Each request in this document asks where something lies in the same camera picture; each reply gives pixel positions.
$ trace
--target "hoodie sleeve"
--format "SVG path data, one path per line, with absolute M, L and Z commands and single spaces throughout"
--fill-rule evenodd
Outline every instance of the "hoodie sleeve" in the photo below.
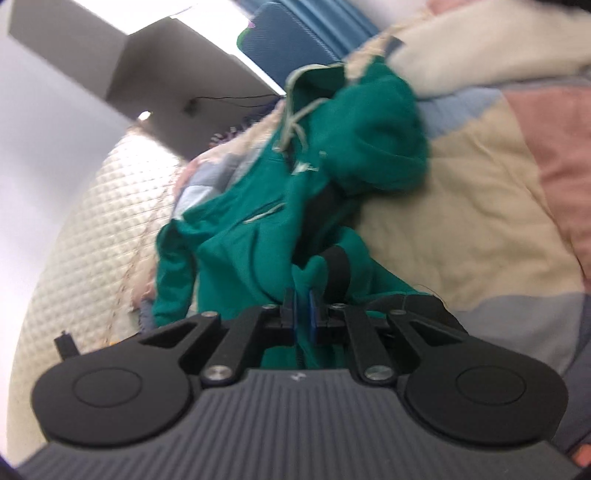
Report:
M 156 247 L 160 262 L 152 312 L 156 324 L 162 326 L 187 316 L 193 299 L 197 261 L 178 231 L 176 220 L 171 220 L 160 230 Z

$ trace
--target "quilted mattress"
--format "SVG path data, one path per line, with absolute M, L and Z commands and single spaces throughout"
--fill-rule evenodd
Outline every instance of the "quilted mattress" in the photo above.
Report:
M 12 367 L 8 456 L 21 462 L 44 442 L 30 406 L 36 379 L 60 361 L 53 339 L 71 332 L 81 352 L 129 337 L 131 286 L 149 268 L 184 162 L 130 129 L 63 226 L 33 293 Z

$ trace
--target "pink quilt patch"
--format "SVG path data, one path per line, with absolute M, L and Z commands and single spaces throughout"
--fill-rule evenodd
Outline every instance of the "pink quilt patch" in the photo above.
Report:
M 441 15 L 450 10 L 472 4 L 478 0 L 428 0 L 427 6 L 433 15 Z
M 504 92 L 540 168 L 554 220 L 591 291 L 591 87 Z

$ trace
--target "black circular pad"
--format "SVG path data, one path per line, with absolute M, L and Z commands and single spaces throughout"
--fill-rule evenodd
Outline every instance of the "black circular pad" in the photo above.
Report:
M 177 421 L 190 400 L 189 380 L 175 356 L 132 340 L 56 365 L 32 394 L 47 437 L 91 447 L 154 436 Z
M 476 339 L 429 349 L 405 397 L 434 430 L 494 447 L 549 439 L 568 400 L 547 365 Z
M 105 368 L 80 377 L 74 395 L 91 407 L 109 408 L 132 401 L 142 390 L 142 378 L 123 368 Z
M 525 392 L 525 381 L 500 367 L 474 367 L 457 378 L 457 389 L 468 400 L 482 405 L 508 405 Z

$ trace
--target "white wall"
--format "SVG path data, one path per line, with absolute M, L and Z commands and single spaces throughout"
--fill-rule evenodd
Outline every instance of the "white wall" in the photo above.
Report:
M 129 121 L 0 38 L 0 452 L 12 358 L 52 244 Z
M 190 97 L 176 93 L 169 85 L 141 70 L 114 90 L 108 101 L 129 118 L 137 118 L 144 110 L 152 112 L 142 123 L 143 128 L 186 160 L 192 160 L 207 150 L 213 134 L 223 132 L 227 126 L 214 123 L 210 115 L 201 112 L 195 118 L 187 116 L 183 108 Z M 242 115 L 244 112 L 235 115 L 234 124 L 240 123 Z
M 17 0 L 10 35 L 105 98 L 127 36 L 72 0 Z

